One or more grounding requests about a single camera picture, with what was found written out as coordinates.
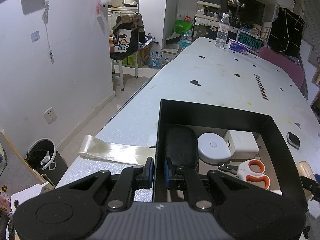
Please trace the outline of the white round tape measure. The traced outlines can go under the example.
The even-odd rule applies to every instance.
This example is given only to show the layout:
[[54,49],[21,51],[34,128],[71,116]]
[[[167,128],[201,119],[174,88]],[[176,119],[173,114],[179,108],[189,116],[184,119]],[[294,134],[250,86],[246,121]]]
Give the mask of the white round tape measure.
[[199,158],[210,165],[229,161],[231,152],[224,139],[215,133],[203,133],[198,140]]

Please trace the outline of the white power adapter block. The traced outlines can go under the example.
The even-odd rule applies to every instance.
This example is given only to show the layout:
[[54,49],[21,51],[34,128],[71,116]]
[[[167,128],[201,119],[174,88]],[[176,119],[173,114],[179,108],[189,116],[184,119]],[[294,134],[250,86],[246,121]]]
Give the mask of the white power adapter block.
[[231,152],[231,159],[253,159],[259,152],[251,132],[228,130],[223,139]]

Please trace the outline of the orange white scissors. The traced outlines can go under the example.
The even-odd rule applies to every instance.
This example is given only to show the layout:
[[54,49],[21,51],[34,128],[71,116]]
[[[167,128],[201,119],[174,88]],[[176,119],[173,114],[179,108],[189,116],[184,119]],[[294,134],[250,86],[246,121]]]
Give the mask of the orange white scissors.
[[265,174],[265,165],[258,159],[251,159],[240,163],[239,165],[231,165],[228,163],[218,163],[220,171],[234,174],[237,178],[244,182],[262,183],[264,189],[269,190],[270,178]]

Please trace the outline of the black storage box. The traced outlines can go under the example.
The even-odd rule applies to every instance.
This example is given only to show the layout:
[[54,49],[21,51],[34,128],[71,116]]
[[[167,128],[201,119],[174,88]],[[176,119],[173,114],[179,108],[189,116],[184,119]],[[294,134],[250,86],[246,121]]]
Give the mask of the black storage box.
[[272,116],[228,107],[165,99],[160,101],[159,107],[155,180],[152,193],[154,201],[163,202],[167,199],[164,178],[164,144],[166,130],[171,125],[259,133],[271,158],[283,195],[299,203],[305,211],[308,211],[296,163]]

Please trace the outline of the black oval case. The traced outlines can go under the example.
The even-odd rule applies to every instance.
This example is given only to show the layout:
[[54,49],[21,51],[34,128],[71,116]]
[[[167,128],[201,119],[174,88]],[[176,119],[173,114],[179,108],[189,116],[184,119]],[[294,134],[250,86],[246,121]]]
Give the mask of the black oval case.
[[165,157],[174,166],[197,169],[199,149],[196,133],[189,127],[170,126],[165,134]]

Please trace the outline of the clear tape strip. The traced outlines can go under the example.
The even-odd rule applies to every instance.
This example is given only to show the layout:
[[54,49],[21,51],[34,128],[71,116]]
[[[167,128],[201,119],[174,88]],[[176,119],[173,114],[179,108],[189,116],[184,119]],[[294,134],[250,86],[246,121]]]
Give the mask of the clear tape strip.
[[91,135],[84,137],[79,150],[85,158],[132,165],[144,165],[155,154],[155,148],[108,143]]

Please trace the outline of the black trash bin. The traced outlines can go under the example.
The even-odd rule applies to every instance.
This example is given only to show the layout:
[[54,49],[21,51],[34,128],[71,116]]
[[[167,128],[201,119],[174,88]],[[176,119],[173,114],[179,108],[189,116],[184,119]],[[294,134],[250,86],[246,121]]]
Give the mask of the black trash bin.
[[58,184],[68,168],[55,143],[49,138],[35,141],[29,148],[25,161],[37,173],[47,176],[54,185]]

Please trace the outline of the blue tissue pack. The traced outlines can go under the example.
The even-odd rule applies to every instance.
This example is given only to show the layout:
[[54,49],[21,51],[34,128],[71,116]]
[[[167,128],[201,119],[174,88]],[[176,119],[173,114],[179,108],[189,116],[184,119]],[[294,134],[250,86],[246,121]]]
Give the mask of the blue tissue pack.
[[236,51],[236,52],[239,52],[241,54],[244,54],[246,55],[247,54],[247,51],[248,51],[248,48],[246,45],[236,41],[236,40],[233,40],[233,39],[229,39],[228,41],[228,49],[232,50],[232,51]]

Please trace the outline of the chair with cartoon bag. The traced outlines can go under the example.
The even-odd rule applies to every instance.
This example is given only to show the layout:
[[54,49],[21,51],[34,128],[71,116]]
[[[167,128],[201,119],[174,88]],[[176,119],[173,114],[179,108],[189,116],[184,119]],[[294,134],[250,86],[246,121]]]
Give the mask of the chair with cartoon bag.
[[140,13],[117,17],[112,29],[113,46],[110,46],[112,74],[119,80],[120,90],[124,91],[123,60],[139,52],[140,43],[145,42],[146,34]]

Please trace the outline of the clear water bottle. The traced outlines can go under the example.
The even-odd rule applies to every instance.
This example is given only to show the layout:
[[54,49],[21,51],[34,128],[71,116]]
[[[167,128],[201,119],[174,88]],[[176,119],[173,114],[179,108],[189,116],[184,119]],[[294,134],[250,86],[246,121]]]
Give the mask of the clear water bottle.
[[217,30],[216,43],[215,45],[218,48],[224,49],[227,43],[228,37],[228,29],[229,29],[229,15],[223,13],[222,18],[219,22],[219,27]]

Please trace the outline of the green shopping bag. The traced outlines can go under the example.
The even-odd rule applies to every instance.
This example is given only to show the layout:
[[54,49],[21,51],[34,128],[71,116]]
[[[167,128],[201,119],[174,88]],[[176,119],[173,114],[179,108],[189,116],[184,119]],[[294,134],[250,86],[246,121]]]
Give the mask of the green shopping bag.
[[175,32],[181,36],[193,28],[193,23],[190,21],[176,20]]

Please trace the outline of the teal poizon box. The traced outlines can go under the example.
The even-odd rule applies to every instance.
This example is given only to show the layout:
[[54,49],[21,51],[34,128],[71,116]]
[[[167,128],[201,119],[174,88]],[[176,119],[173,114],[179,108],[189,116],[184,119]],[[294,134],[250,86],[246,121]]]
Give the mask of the teal poizon box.
[[236,40],[254,53],[258,53],[260,48],[265,45],[265,41],[257,35],[253,35],[241,29],[238,30]]

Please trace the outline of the pink padded chair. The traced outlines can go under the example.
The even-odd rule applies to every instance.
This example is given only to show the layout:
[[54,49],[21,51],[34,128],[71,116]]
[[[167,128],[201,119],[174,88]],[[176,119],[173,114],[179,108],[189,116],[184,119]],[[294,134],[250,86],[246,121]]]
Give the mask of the pink padded chair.
[[295,64],[293,61],[287,57],[274,52],[266,47],[261,47],[258,56],[266,61],[275,64],[276,66],[283,69],[287,75],[292,79],[295,85],[301,89],[305,77],[305,72],[303,68]]

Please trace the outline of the black hanging garment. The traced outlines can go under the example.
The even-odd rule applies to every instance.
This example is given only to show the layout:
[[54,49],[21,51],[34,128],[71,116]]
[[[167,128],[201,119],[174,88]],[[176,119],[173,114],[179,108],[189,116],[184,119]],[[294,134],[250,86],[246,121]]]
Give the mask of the black hanging garment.
[[267,44],[276,53],[298,57],[305,27],[301,16],[279,7]]

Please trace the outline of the white wall socket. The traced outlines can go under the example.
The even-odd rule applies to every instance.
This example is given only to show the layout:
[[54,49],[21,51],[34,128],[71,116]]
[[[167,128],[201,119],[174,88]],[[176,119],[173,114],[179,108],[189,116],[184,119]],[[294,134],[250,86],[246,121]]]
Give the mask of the white wall socket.
[[43,114],[46,122],[50,125],[52,124],[56,119],[57,119],[57,116],[56,116],[56,113],[53,109],[53,107],[50,107],[44,114]]

